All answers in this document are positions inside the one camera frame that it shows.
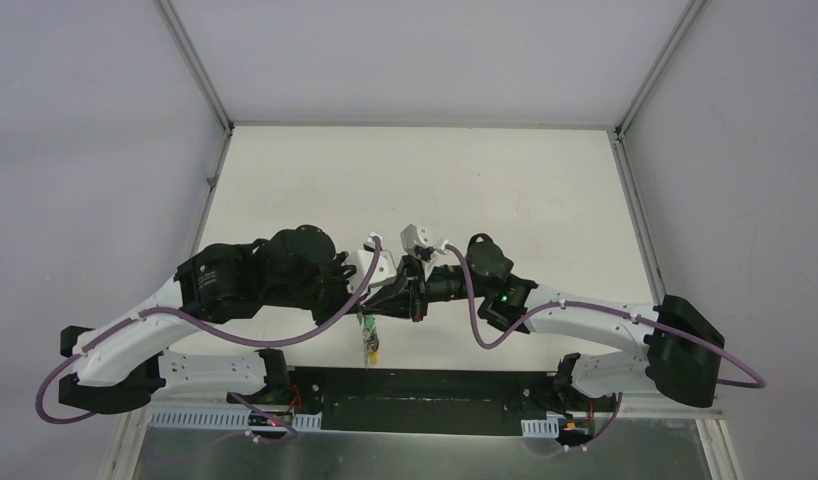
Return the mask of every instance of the black mount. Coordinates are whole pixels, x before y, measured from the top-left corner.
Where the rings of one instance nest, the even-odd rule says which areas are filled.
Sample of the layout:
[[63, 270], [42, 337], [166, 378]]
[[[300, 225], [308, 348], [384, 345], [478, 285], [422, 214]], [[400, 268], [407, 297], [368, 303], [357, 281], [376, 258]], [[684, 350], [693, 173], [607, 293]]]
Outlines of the black mount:
[[79, 385], [75, 373], [59, 380], [59, 403], [103, 415], [125, 413], [150, 403], [153, 392], [165, 386], [159, 378], [158, 355], [129, 373], [122, 382], [110, 387]]
[[[666, 295], [657, 323], [674, 327], [724, 348], [724, 337], [686, 299]], [[707, 408], [715, 398], [715, 386], [721, 357], [676, 335], [654, 331], [645, 337], [649, 366], [645, 374], [666, 397], [690, 405]]]
[[[328, 431], [520, 436], [521, 420], [545, 419], [548, 411], [586, 412], [590, 404], [611, 412], [616, 402], [573, 392], [559, 403], [554, 377], [544, 372], [296, 367], [289, 376], [301, 395], [299, 413], [321, 414], [321, 429]], [[246, 399], [284, 405], [293, 397], [278, 387]], [[564, 432], [557, 441], [578, 445], [589, 438]]]
[[[524, 304], [530, 290], [538, 284], [513, 275], [514, 263], [485, 233], [471, 237], [465, 259], [471, 270], [474, 296], [483, 299], [479, 317], [498, 330], [506, 330], [527, 312]], [[365, 304], [365, 312], [419, 322], [427, 315], [430, 303], [467, 297], [465, 275], [459, 266], [435, 267], [424, 281], [420, 261], [406, 255], [398, 265], [396, 281], [371, 297]], [[518, 331], [530, 333], [523, 325]]]
[[177, 268], [182, 311], [222, 324], [252, 318], [262, 306], [301, 308], [316, 324], [326, 321], [349, 297], [347, 279], [332, 239], [320, 228], [301, 225], [270, 240], [246, 245], [209, 245]]

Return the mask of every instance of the metal sheet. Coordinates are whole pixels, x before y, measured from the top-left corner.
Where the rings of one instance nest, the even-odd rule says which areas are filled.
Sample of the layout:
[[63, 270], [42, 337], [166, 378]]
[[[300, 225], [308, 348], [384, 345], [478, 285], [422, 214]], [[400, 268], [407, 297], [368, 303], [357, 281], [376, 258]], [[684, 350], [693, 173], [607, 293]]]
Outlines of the metal sheet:
[[[266, 446], [240, 435], [201, 451], [228, 433], [148, 430], [134, 477], [141, 480], [710, 478], [694, 420], [619, 420], [587, 452], [553, 460], [543, 457], [559, 445], [548, 439], [314, 433]], [[181, 458], [189, 452], [197, 455]]]

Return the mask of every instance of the gray wall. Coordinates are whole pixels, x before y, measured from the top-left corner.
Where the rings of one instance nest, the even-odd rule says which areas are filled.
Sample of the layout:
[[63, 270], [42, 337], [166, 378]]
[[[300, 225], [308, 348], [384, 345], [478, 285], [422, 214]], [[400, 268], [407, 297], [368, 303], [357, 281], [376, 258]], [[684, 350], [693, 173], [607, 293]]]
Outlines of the gray wall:
[[174, 3], [237, 122], [593, 128], [621, 120], [687, 1]]
[[0, 2], [0, 478], [97, 475], [115, 419], [35, 389], [184, 257], [220, 142], [152, 2]]
[[628, 147], [668, 290], [769, 381], [718, 391], [745, 478], [818, 478], [818, 0], [713, 0]]

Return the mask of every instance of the white table surface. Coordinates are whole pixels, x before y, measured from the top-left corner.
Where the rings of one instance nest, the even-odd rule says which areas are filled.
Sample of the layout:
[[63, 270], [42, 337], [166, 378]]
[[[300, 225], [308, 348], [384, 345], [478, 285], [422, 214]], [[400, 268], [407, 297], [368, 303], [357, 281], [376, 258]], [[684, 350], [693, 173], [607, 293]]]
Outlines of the white table surface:
[[[478, 232], [515, 262], [513, 273], [571, 293], [651, 302], [644, 266], [606, 133], [457, 128], [239, 127], [202, 237], [250, 243], [313, 224], [341, 250], [367, 234], [399, 257], [400, 231], [422, 224], [463, 251]], [[446, 257], [446, 263], [456, 263]], [[481, 321], [488, 341], [500, 332]], [[314, 328], [308, 312], [263, 308], [223, 326], [238, 335], [287, 338]], [[464, 301], [430, 306], [417, 324], [377, 318], [373, 368], [556, 369], [572, 352], [609, 347], [557, 335], [515, 334], [491, 351], [474, 342]], [[183, 353], [248, 351], [198, 333]], [[284, 349], [289, 365], [362, 367], [361, 333], [347, 316]]]

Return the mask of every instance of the wire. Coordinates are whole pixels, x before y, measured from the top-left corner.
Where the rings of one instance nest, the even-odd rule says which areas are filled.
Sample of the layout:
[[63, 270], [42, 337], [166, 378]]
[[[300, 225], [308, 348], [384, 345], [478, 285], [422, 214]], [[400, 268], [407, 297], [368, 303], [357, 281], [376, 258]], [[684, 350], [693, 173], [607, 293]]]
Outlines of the wire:
[[589, 402], [589, 416], [586, 418], [586, 424], [594, 429], [594, 400]]
[[303, 403], [303, 399], [300, 397], [300, 390], [297, 388], [297, 385], [292, 385], [291, 390], [294, 391], [294, 398], [291, 400], [291, 403], [288, 404], [288, 409], [283, 415], [288, 415], [291, 409], [294, 408], [294, 405], [297, 405], [297, 410], [294, 413], [300, 413], [300, 405]]
[[[300, 394], [298, 392], [297, 396], [295, 397], [295, 400], [297, 400], [299, 398], [299, 395]], [[153, 461], [158, 462], [158, 463], [167, 463], [167, 464], [179, 463], [179, 462], [181, 462], [183, 460], [186, 460], [188, 458], [196, 457], [196, 456], [208, 451], [209, 449], [213, 448], [215, 445], [217, 445], [217, 444], [219, 444], [221, 442], [224, 442], [226, 440], [229, 440], [232, 437], [240, 436], [242, 433], [244, 435], [248, 436], [248, 437], [252, 436], [255, 443], [281, 444], [281, 443], [288, 443], [288, 442], [294, 440], [295, 438], [297, 438], [297, 435], [298, 435], [297, 430], [295, 430], [294, 427], [292, 427], [288, 423], [282, 421], [281, 419], [277, 418], [274, 415], [271, 415], [268, 412], [265, 412], [264, 410], [261, 410], [260, 408], [256, 407], [255, 405], [252, 405], [252, 404], [248, 403], [238, 393], [230, 393], [230, 396], [235, 398], [235, 400], [238, 403], [244, 405], [245, 407], [247, 407], [253, 413], [256, 413], [258, 415], [261, 415], [262, 417], [267, 418], [272, 424], [274, 424], [276, 426], [285, 428], [286, 430], [288, 430], [288, 433], [286, 435], [284, 435], [283, 437], [281, 437], [281, 438], [268, 439], [268, 438], [264, 438], [262, 436], [257, 435], [256, 433], [254, 433], [251, 430], [246, 430], [244, 432], [230, 432], [230, 433], [227, 433], [225, 435], [222, 435], [222, 436], [212, 440], [211, 442], [207, 442], [204, 445], [201, 445], [200, 447], [196, 448], [195, 450], [193, 450], [193, 451], [191, 451], [189, 453], [186, 453], [185, 455], [178, 455], [178, 456], [175, 456], [175, 457], [167, 457], [166, 458], [166, 457], [161, 457], [159, 455], [156, 455], [156, 454], [150, 452], [150, 453], [147, 454], [147, 456], [149, 458], [151, 458]]]
[[[204, 323], [202, 320], [198, 320], [187, 313], [178, 310], [176, 308], [171, 307], [151, 307], [145, 310], [142, 310], [138, 313], [140, 318], [146, 319], [151, 315], [157, 314], [166, 314], [166, 315], [173, 315], [181, 320], [184, 320], [191, 325], [207, 332], [211, 335], [214, 335], [218, 338], [226, 340], [228, 342], [237, 343], [239, 345], [245, 345], [248, 347], [254, 348], [277, 348], [277, 347], [287, 347], [289, 345], [296, 345], [298, 343], [305, 342], [311, 338], [314, 338], [321, 333], [325, 332], [328, 328], [335, 325], [341, 317], [343, 317], [353, 305], [359, 300], [359, 298], [365, 293], [368, 289], [368, 285], [371, 283], [371, 278], [374, 276], [374, 272], [377, 270], [377, 263], [380, 259], [380, 253], [382, 252], [382, 241], [378, 236], [373, 236], [371, 239], [374, 241], [374, 252], [373, 252], [373, 261], [371, 262], [371, 266], [368, 268], [368, 271], [365, 273], [365, 276], [362, 278], [362, 283], [359, 285], [359, 288], [356, 289], [355, 292], [347, 299], [344, 305], [338, 309], [333, 316], [331, 316], [326, 322], [322, 323], [317, 328], [314, 328], [302, 335], [298, 335], [296, 337], [286, 338], [284, 340], [255, 340], [251, 338], [244, 338], [239, 337], [237, 335], [233, 335], [231, 333], [224, 332], [222, 330], [218, 330], [215, 327], [209, 326]], [[103, 340], [111, 337], [121, 329], [125, 328], [126, 326], [132, 324], [133, 322], [137, 321], [138, 319], [135, 318], [126, 318], [121, 320], [120, 322], [116, 323], [110, 329], [104, 331], [103, 333], [99, 334], [97, 337], [92, 339], [90, 342], [85, 344], [83, 347], [83, 351], [87, 354], [92, 348], [99, 345]], [[53, 383], [53, 380], [62, 373], [67, 367], [71, 366], [75, 361], [77, 361], [82, 355], [75, 353], [65, 359], [62, 363], [59, 364], [52, 372], [50, 372], [45, 378], [44, 381], [41, 382], [41, 385], [38, 387], [38, 392], [35, 395], [35, 412], [38, 414], [38, 417], [41, 420], [51, 423], [54, 425], [68, 425], [71, 423], [81, 422], [82, 420], [88, 419], [95, 415], [94, 412], [85, 412], [81, 415], [72, 418], [56, 418], [50, 416], [44, 410], [44, 394], [47, 392], [47, 388]]]
[[[624, 394], [621, 392], [618, 392], [616, 395], [617, 397], [615, 400], [615, 408], [612, 410], [612, 416], [609, 417], [609, 420], [607, 420], [606, 423], [603, 424], [603, 427], [601, 427], [600, 431], [597, 432], [591, 440], [579, 446], [580, 451], [585, 452], [588, 448], [591, 448], [591, 446], [594, 445], [594, 442], [596, 442], [598, 438], [602, 437], [606, 433], [606, 431], [609, 430], [609, 427], [615, 424], [615, 420], [618, 418], [618, 412], [621, 411], [621, 399], [624, 397]], [[564, 453], [571, 453], [572, 451], [577, 451], [577, 449], [570, 447], [563, 448], [562, 450], [557, 450], [551, 453], [550, 455], [536, 455], [529, 448], [527, 448], [527, 451], [530, 452], [532, 456], [540, 460], [550, 460]]]
[[[453, 254], [456, 256], [456, 258], [459, 260], [460, 266], [462, 267], [462, 273], [465, 276], [465, 284], [466, 284], [466, 287], [467, 287], [467, 290], [468, 290], [468, 308], [469, 308], [468, 313], [469, 313], [470, 318], [471, 318], [471, 330], [474, 333], [474, 339], [477, 341], [477, 343], [482, 348], [485, 348], [485, 349], [489, 350], [489, 349], [497, 347], [498, 345], [503, 343], [503, 341], [506, 340], [509, 337], [509, 335], [512, 334], [512, 332], [514, 332], [518, 327], [523, 325], [524, 322], [529, 320], [529, 318], [532, 317], [533, 315], [535, 315], [535, 314], [537, 314], [537, 313], [539, 313], [539, 312], [541, 312], [543, 310], [547, 310], [549, 308], [555, 308], [555, 307], [561, 307], [562, 306], [562, 304], [560, 302], [553, 302], [553, 301], [545, 303], [544, 305], [540, 305], [540, 306], [528, 311], [527, 313], [525, 313], [523, 317], [519, 318], [508, 329], [506, 329], [506, 331], [503, 332], [503, 335], [501, 335], [497, 340], [495, 340], [495, 341], [493, 341], [491, 343], [486, 343], [485, 341], [483, 341], [482, 337], [480, 337], [480, 330], [479, 330], [479, 327], [477, 325], [477, 310], [476, 310], [476, 306], [475, 306], [476, 303], [474, 301], [474, 283], [471, 280], [471, 269], [468, 267], [468, 262], [465, 260], [465, 257], [462, 256], [462, 252], [460, 252], [459, 249], [457, 249], [453, 245], [449, 244], [445, 248], [447, 248], [449, 251], [453, 252]], [[731, 387], [741, 387], [741, 388], [765, 388], [765, 386], [766, 386], [765, 379], [762, 378], [762, 376], [759, 373], [755, 372], [746, 363], [739, 360], [734, 355], [724, 351], [723, 348], [721, 348], [721, 347], [719, 347], [717, 345], [714, 345], [712, 343], [709, 343], [706, 340], [704, 340], [702, 338], [698, 338], [698, 337], [696, 337], [696, 336], [694, 336], [694, 335], [692, 335], [690, 333], [686, 333], [686, 332], [684, 332], [682, 330], [678, 330], [678, 329], [676, 329], [674, 327], [670, 327], [668, 325], [663, 325], [661, 323], [654, 322], [653, 320], [648, 320], [647, 318], [644, 318], [641, 315], [636, 315], [636, 317], [634, 319], [634, 318], [632, 318], [630, 316], [630, 314], [628, 312], [626, 312], [624, 310], [618, 310], [618, 309], [615, 309], [615, 308], [612, 308], [612, 307], [607, 307], [607, 306], [604, 306], [604, 305], [598, 305], [598, 304], [589, 303], [589, 302], [581, 302], [581, 301], [571, 300], [571, 301], [565, 302], [565, 308], [568, 308], [568, 307], [586, 308], [586, 309], [589, 309], [589, 310], [595, 310], [595, 311], [598, 311], [598, 312], [603, 312], [603, 313], [607, 313], [607, 314], [610, 314], [610, 315], [615, 315], [615, 316], [620, 317], [620, 318], [625, 319], [625, 320], [630, 320], [630, 321], [633, 321], [633, 322], [643, 323], [643, 324], [645, 324], [645, 325], [647, 325], [649, 327], [652, 327], [655, 330], [662, 330], [663, 332], [670, 333], [672, 335], [676, 335], [676, 336], [678, 336], [678, 337], [680, 337], [680, 338], [682, 338], [684, 340], [688, 340], [689, 342], [692, 342], [695, 345], [698, 345], [700, 347], [703, 347], [703, 348], [709, 350], [710, 352], [718, 355], [719, 357], [723, 358], [724, 360], [727, 360], [728, 362], [735, 365], [739, 370], [743, 371], [745, 374], [747, 374], [749, 377], [751, 377], [754, 380], [754, 382], [751, 383], [751, 382], [739, 382], [739, 381], [736, 381], [736, 380], [727, 380], [727, 379], [719, 378], [718, 383], [721, 384], [721, 385], [729, 385]]]
[[256, 443], [269, 443], [269, 444], [288, 443], [288, 442], [294, 440], [295, 438], [297, 438], [297, 436], [299, 435], [297, 433], [297, 430], [295, 430], [294, 427], [292, 427], [290, 424], [286, 423], [285, 421], [283, 421], [279, 417], [271, 415], [270, 413], [256, 407], [252, 403], [248, 402], [240, 394], [230, 392], [229, 395], [232, 398], [234, 398], [235, 401], [237, 401], [238, 403], [240, 403], [240, 404], [244, 405], [245, 407], [247, 407], [251, 412], [268, 419], [268, 421], [270, 421], [273, 425], [276, 425], [278, 427], [282, 427], [282, 428], [288, 430], [288, 433], [283, 435], [281, 438], [265, 438], [265, 437], [260, 437], [260, 436], [254, 434], [253, 438], [255, 439], [254, 441]]
[[[90, 342], [85, 344], [85, 346], [83, 347], [83, 351], [87, 353], [88, 350], [91, 350], [92, 348], [96, 347], [98, 344], [100, 344], [100, 342], [111, 337], [112, 335], [114, 335], [121, 329], [125, 328], [126, 326], [132, 324], [133, 322], [135, 322], [134, 318], [126, 318], [121, 320], [120, 322], [116, 323], [112, 328], [106, 330], [100, 335], [97, 335]], [[62, 373], [67, 367], [71, 366], [73, 362], [79, 360], [80, 357], [82, 357], [82, 354], [79, 353], [74, 353], [73, 355], [67, 357], [62, 363], [59, 364], [58, 367], [54, 368], [53, 371], [50, 372], [50, 374], [44, 378], [44, 381], [41, 382], [41, 385], [38, 386], [38, 392], [35, 394], [35, 413], [38, 414], [38, 417], [41, 418], [41, 420], [44, 420], [47, 423], [52, 423], [54, 425], [69, 425], [71, 423], [81, 422], [82, 420], [93, 417], [95, 415], [94, 412], [85, 412], [81, 415], [77, 415], [76, 417], [72, 418], [56, 418], [51, 416], [50, 414], [47, 413], [46, 410], [44, 410], [44, 394], [47, 392], [47, 388], [50, 386], [51, 383], [53, 383], [53, 380], [55, 380], [60, 373]]]
[[336, 322], [341, 320], [341, 317], [343, 317], [345, 314], [347, 314], [347, 312], [350, 311], [353, 305], [355, 305], [356, 302], [359, 301], [359, 298], [368, 289], [368, 284], [370, 284], [371, 278], [373, 278], [374, 276], [374, 272], [377, 271], [377, 263], [379, 262], [380, 253], [382, 252], [382, 242], [380, 241], [380, 238], [379, 237], [371, 238], [374, 240], [374, 259], [371, 262], [371, 266], [368, 268], [367, 273], [365, 273], [365, 276], [362, 278], [362, 284], [359, 285], [359, 288], [357, 288], [356, 291], [353, 292], [353, 295], [351, 295], [350, 298], [347, 299], [347, 302], [345, 302], [345, 304], [342, 305], [341, 308], [339, 308], [338, 311], [335, 312], [335, 314], [333, 314], [333, 316], [331, 316], [327, 321], [322, 323], [317, 328], [314, 328], [301, 335], [297, 335], [296, 337], [286, 338], [283, 340], [256, 340], [253, 338], [239, 337], [238, 335], [233, 335], [231, 333], [224, 332], [223, 330], [219, 330], [207, 323], [204, 323], [202, 320], [198, 320], [192, 317], [191, 315], [183, 312], [182, 310], [171, 307], [151, 307], [146, 310], [142, 310], [141, 312], [138, 313], [138, 315], [144, 318], [157, 314], [172, 315], [222, 340], [237, 343], [239, 345], [244, 345], [247, 347], [279, 348], [288, 347], [290, 345], [297, 345], [298, 343], [302, 343], [305, 342], [306, 340], [315, 338], [321, 333], [324, 333], [328, 328], [335, 325]]

